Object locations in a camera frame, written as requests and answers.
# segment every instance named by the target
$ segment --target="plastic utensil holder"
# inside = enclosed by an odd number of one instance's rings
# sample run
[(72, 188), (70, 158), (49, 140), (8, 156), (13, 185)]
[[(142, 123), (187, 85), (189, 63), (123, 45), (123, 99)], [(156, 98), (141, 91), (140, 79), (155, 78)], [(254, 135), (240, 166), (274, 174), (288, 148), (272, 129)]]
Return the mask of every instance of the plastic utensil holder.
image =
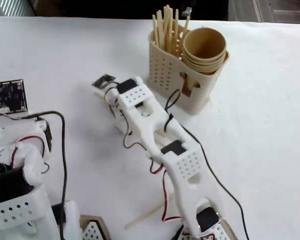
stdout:
[[(183, 27), (179, 25), (178, 32), (182, 31)], [(181, 36), (178, 35), (177, 47), (180, 39)], [(181, 94), (176, 104), (191, 115), (198, 114), (209, 99), (210, 92), (229, 58), (229, 53), (226, 52), (223, 64), (215, 73), (206, 75), (188, 67), (182, 62), (181, 57), (178, 58), (156, 46), (153, 31), (148, 40), (149, 78), (147, 85), (167, 98), (179, 89)]]

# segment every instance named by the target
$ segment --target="wooden chopstick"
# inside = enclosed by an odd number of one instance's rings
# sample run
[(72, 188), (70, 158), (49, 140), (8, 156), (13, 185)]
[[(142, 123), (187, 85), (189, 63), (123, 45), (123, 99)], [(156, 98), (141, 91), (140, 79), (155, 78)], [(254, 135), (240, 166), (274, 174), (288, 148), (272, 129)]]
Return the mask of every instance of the wooden chopstick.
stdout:
[(179, 31), (179, 10), (175, 10), (175, 17), (174, 17), (174, 42), (172, 46), (172, 54), (177, 56), (177, 40), (179, 38), (178, 31)]
[(169, 31), (168, 31), (168, 53), (172, 53), (172, 27), (173, 27), (173, 19), (174, 19), (174, 10), (170, 8), (169, 11)]
[(185, 21), (184, 28), (183, 28), (183, 30), (182, 30), (182, 37), (181, 37), (181, 40), (180, 40), (180, 43), (179, 43), (179, 48), (178, 48), (178, 56), (179, 56), (179, 57), (180, 57), (180, 55), (181, 55), (181, 52), (180, 52), (180, 51), (181, 51), (181, 46), (182, 46), (182, 44), (183, 44), (183, 42), (184, 42), (184, 39), (185, 39), (186, 31), (187, 31), (187, 29), (188, 29), (189, 20), (190, 20), (190, 17), (187, 16), (187, 17), (186, 17), (186, 21)]
[(163, 26), (162, 26), (162, 13), (161, 13), (161, 10), (156, 12), (156, 19), (157, 19), (157, 24), (158, 24), (159, 47), (161, 49), (164, 49), (164, 47), (165, 47), (165, 36), (164, 36)]
[(153, 21), (153, 32), (154, 32), (155, 45), (159, 46), (158, 28), (156, 26), (156, 16), (155, 15), (152, 15), (152, 21)]

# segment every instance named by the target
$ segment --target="white tablecloth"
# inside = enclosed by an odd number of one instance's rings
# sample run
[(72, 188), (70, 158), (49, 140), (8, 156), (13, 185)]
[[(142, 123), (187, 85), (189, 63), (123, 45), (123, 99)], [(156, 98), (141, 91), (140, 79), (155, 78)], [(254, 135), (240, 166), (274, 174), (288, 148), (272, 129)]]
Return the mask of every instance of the white tablecloth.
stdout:
[[(230, 59), (210, 101), (196, 116), (175, 117), (202, 141), (220, 180), (241, 202), (254, 240), (300, 239), (300, 25), (191, 21), (222, 32)], [(107, 107), (91, 83), (107, 73), (147, 77), (150, 20), (0, 17), (0, 81), (23, 78), (29, 108), (66, 118), (67, 199), (102, 216), (114, 240), (167, 240), (180, 222), (162, 209), (130, 230), (125, 225), (163, 200), (161, 174), (136, 147), (123, 148)], [(165, 100), (158, 97), (161, 103)], [(63, 168), (60, 120), (53, 131), (53, 203)], [(244, 239), (239, 208), (225, 195), (224, 216)], [(178, 214), (173, 206), (170, 215)]]

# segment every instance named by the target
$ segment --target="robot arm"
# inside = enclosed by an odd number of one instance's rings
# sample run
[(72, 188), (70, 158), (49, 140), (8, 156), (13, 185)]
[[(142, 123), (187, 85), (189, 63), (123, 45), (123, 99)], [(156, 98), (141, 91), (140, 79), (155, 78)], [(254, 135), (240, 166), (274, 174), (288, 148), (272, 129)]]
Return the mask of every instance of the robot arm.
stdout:
[[(169, 119), (168, 113), (139, 77), (108, 90), (105, 98), (108, 103), (114, 103), (112, 110), (117, 127), (127, 136), (130, 132), (127, 126), (131, 126), (150, 157), (165, 167), (184, 225), (192, 236), (202, 237), (207, 226), (201, 221), (201, 215), (211, 206), (207, 195), (211, 200), (216, 198), (209, 190), (211, 182), (207, 179), (200, 145), (176, 119)], [(173, 141), (160, 146), (158, 133)]]

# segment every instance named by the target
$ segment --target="black sensor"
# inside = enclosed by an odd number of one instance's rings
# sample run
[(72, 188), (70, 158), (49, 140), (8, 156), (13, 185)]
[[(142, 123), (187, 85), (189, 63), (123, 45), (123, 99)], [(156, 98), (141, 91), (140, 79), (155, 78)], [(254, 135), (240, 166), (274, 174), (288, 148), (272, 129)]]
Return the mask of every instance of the black sensor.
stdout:
[(0, 82), (0, 115), (27, 111), (24, 80)]

